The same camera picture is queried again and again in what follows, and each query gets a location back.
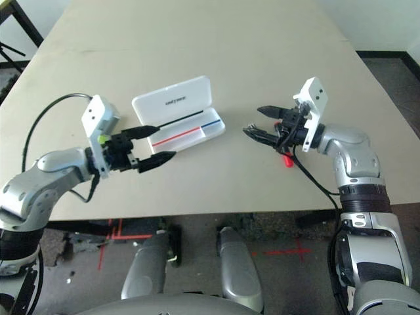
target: red stripe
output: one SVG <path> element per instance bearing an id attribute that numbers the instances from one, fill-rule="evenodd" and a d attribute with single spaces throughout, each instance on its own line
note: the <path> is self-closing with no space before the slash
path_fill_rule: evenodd
<path id="1" fill-rule="evenodd" d="M 299 240 L 299 238 L 295 238 L 295 241 L 296 241 L 297 249 L 299 250 L 299 258 L 301 260 L 301 263 L 303 263 L 304 259 L 303 259 L 303 253 L 301 253 L 301 250 L 302 250 L 301 241 Z"/>
<path id="2" fill-rule="evenodd" d="M 137 235 L 122 235 L 122 236 L 116 236 L 113 235 L 111 239 L 113 240 L 139 240 L 144 238 L 151 238 L 153 234 L 137 234 Z"/>
<path id="3" fill-rule="evenodd" d="M 155 144 L 152 144 L 152 146 L 158 146 L 159 144 L 162 144 L 162 143 L 165 143 L 165 142 L 171 141 L 171 140 L 173 140 L 173 139 L 179 138 L 179 137 L 181 137 L 181 136 L 184 136 L 184 135 L 186 135 L 186 134 L 188 134 L 188 133 L 192 133 L 193 131 L 197 131 L 197 130 L 199 130 L 199 129 L 200 129 L 200 127 L 196 127 L 196 128 L 194 128 L 194 129 L 190 129 L 190 130 L 185 131 L 185 132 L 183 132 L 183 133 L 180 133 L 180 134 L 178 134 L 178 135 L 176 135 L 176 136 L 172 136 L 171 138 L 168 138 L 168 139 L 165 139 L 165 140 L 159 141 L 159 142 L 157 142 L 157 143 L 155 143 Z"/>
<path id="4" fill-rule="evenodd" d="M 118 236 L 121 236 L 122 228 L 123 228 L 123 219 L 120 219 L 119 224 L 118 224 Z"/>
<path id="5" fill-rule="evenodd" d="M 264 255 L 288 255 L 288 254 L 306 254 L 310 253 L 310 249 L 301 248 L 301 249 L 286 249 L 285 251 L 264 251 Z"/>
<path id="6" fill-rule="evenodd" d="M 104 250 L 105 250 L 105 245 L 101 245 L 100 246 L 100 253 L 99 253 L 98 270 L 102 269 L 102 260 L 104 259 Z"/>

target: black cable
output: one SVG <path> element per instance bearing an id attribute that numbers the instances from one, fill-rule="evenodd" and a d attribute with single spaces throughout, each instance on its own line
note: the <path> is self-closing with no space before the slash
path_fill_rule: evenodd
<path id="1" fill-rule="evenodd" d="M 99 179 L 100 179 L 99 171 L 97 169 L 95 169 L 94 170 L 94 175 L 93 175 L 93 178 L 92 178 L 91 189 L 89 190 L 89 195 L 87 196 L 87 198 L 84 198 L 81 194 L 79 194 L 78 192 L 76 192 L 74 190 L 69 190 L 69 192 L 71 192 L 73 195 L 76 195 L 77 197 L 79 197 L 81 199 L 81 201 L 83 201 L 84 203 L 88 203 L 88 202 L 90 202 L 90 200 L 93 197 L 93 193 L 95 192 L 96 186 L 98 186 L 98 184 L 99 184 Z"/>
<path id="2" fill-rule="evenodd" d="M 334 232 L 334 235 L 328 244 L 328 256 L 327 256 L 327 263 L 328 263 L 328 272 L 329 272 L 329 279 L 331 281 L 331 288 L 333 290 L 334 299 L 336 300 L 341 314 L 347 315 L 348 310 L 346 303 L 343 299 L 343 294 L 341 293 L 341 284 L 339 281 L 339 277 L 337 275 L 337 271 L 335 269 L 335 244 L 337 242 L 337 236 L 341 232 L 342 226 L 338 227 Z"/>
<path id="3" fill-rule="evenodd" d="M 306 175 L 306 177 L 308 177 L 310 179 L 311 182 L 313 182 L 315 184 L 315 186 L 317 186 L 327 197 L 329 196 L 331 202 L 334 205 L 334 208 L 336 208 L 336 210 L 338 210 L 337 204 L 335 203 L 334 199 L 331 198 L 332 196 L 339 196 L 340 194 L 335 193 L 335 192 L 330 192 L 329 190 L 327 190 L 326 188 L 324 188 L 313 176 L 311 173 L 309 173 L 309 171 L 302 165 L 302 163 L 299 161 L 299 159 L 297 158 L 296 155 L 296 145 L 293 146 L 293 155 L 290 157 L 293 162 L 295 162 L 295 164 L 297 165 L 298 168 L 301 169 L 301 171 Z"/>
<path id="4" fill-rule="evenodd" d="M 57 98 L 55 101 L 51 102 L 46 108 L 44 108 L 44 110 L 38 115 L 37 119 L 35 119 L 35 121 L 33 122 L 31 129 L 26 137 L 26 141 L 25 141 L 25 146 L 22 152 L 22 172 L 24 172 L 26 170 L 26 156 L 28 154 L 28 147 L 29 147 L 29 143 L 32 137 L 32 134 L 35 130 L 35 128 L 37 127 L 37 124 L 39 123 L 39 121 L 41 120 L 41 118 L 56 104 L 58 104 L 59 102 L 66 100 L 67 98 L 71 98 L 71 97 L 83 97 L 83 98 L 87 98 L 88 100 L 91 100 L 92 97 L 90 95 L 84 94 L 84 93 L 71 93 L 71 94 L 67 94 L 64 96 L 61 96 L 59 98 Z M 92 185 L 91 185 L 91 190 L 89 192 L 89 196 L 87 198 L 84 198 L 81 194 L 79 194 L 78 192 L 76 192 L 75 190 L 69 190 L 69 192 L 71 192 L 73 195 L 77 196 L 78 198 L 80 198 L 81 201 L 87 203 L 92 199 L 93 196 L 93 192 L 95 191 L 96 186 L 99 183 L 99 178 L 97 177 L 97 175 L 95 174 L 92 180 Z"/>
<path id="5" fill-rule="evenodd" d="M 32 315 L 33 314 L 33 311 L 35 310 L 35 307 L 38 303 L 39 296 L 41 295 L 41 289 L 42 289 L 42 285 L 43 285 L 43 281 L 44 281 L 44 258 L 42 256 L 41 247 L 39 248 L 39 252 L 38 252 L 38 261 L 39 261 L 39 274 L 38 274 L 37 292 L 35 294 L 35 297 L 33 298 L 31 308 L 29 309 L 29 311 L 26 315 Z"/>
<path id="6" fill-rule="evenodd" d="M 37 124 L 39 123 L 39 121 L 41 120 L 41 118 L 55 105 L 58 104 L 59 102 L 61 102 L 62 100 L 65 100 L 67 98 L 71 98 L 71 97 L 83 97 L 83 98 L 87 98 L 89 100 L 92 99 L 92 97 L 90 95 L 87 94 L 83 94 L 83 93 L 72 93 L 72 94 L 67 94 L 64 96 L 61 96 L 59 98 L 57 98 L 54 102 L 50 103 L 46 108 L 44 108 L 44 110 L 38 115 L 37 119 L 35 119 L 35 121 L 33 122 L 31 129 L 29 130 L 28 136 L 26 137 L 26 141 L 25 141 L 25 146 L 24 146 L 24 151 L 22 152 L 22 173 L 26 170 L 26 155 L 28 153 L 28 146 L 29 146 L 29 142 L 31 140 L 32 137 L 32 133 L 35 130 L 35 127 L 37 126 Z"/>
<path id="7" fill-rule="evenodd" d="M 343 294 L 341 293 L 341 284 L 337 275 L 337 271 L 335 270 L 335 244 L 337 241 L 337 236 L 341 232 L 342 227 L 340 226 L 340 211 L 338 208 L 337 203 L 335 200 L 331 197 L 331 195 L 339 195 L 331 193 L 329 190 L 325 189 L 313 176 L 309 173 L 309 171 L 302 165 L 302 163 L 299 161 L 299 159 L 296 156 L 296 145 L 293 147 L 293 155 L 291 156 L 291 159 L 293 162 L 297 165 L 297 167 L 312 181 L 332 202 L 334 205 L 334 208 L 336 210 L 336 218 L 335 218 L 335 232 L 331 238 L 331 241 L 328 244 L 328 256 L 327 256 L 327 264 L 328 264 L 328 272 L 329 272 L 329 278 L 331 281 L 331 287 L 333 290 L 334 299 L 337 302 L 337 305 L 339 306 L 339 309 L 341 311 L 342 315 L 347 315 L 348 310 L 346 303 L 343 299 Z"/>

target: table leg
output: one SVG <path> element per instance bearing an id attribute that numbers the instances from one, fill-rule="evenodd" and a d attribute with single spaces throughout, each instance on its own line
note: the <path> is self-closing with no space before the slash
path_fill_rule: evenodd
<path id="1" fill-rule="evenodd" d="M 18 21 L 20 26 L 24 29 L 27 35 L 32 39 L 37 47 L 43 42 L 43 37 L 32 24 L 31 20 L 28 18 L 26 13 L 22 10 L 22 7 L 18 4 L 16 0 L 10 2 L 10 6 L 14 9 L 13 16 Z"/>

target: case lid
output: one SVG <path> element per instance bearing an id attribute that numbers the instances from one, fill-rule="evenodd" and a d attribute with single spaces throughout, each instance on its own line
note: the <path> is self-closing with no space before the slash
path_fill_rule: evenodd
<path id="1" fill-rule="evenodd" d="M 143 125 L 162 125 L 209 107 L 210 80 L 207 76 L 170 85 L 135 97 L 131 104 Z"/>

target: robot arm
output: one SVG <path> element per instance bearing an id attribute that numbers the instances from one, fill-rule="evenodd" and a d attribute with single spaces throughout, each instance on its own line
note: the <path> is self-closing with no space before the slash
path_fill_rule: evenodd
<path id="1" fill-rule="evenodd" d="M 420 295 L 410 288 L 411 264 L 368 136 L 355 128 L 318 124 L 327 101 L 319 79 L 309 79 L 293 98 L 297 105 L 290 110 L 258 109 L 282 120 L 274 126 L 276 135 L 255 125 L 243 131 L 281 154 L 303 146 L 304 152 L 314 148 L 333 159 L 343 210 L 340 230 L 331 242 L 337 261 L 332 269 L 338 286 L 348 293 L 348 311 L 357 315 L 418 314 Z"/>
<path id="2" fill-rule="evenodd" d="M 175 155 L 160 152 L 142 161 L 135 158 L 131 141 L 148 137 L 159 128 L 142 126 L 110 135 L 118 119 L 116 109 L 95 95 L 82 117 L 91 147 L 45 154 L 0 191 L 1 315 L 2 311 L 27 313 L 38 273 L 33 267 L 39 255 L 39 240 L 55 203 L 64 193 L 93 177 L 91 197 L 99 178 L 108 177 L 110 171 L 137 169 L 142 173 Z"/>

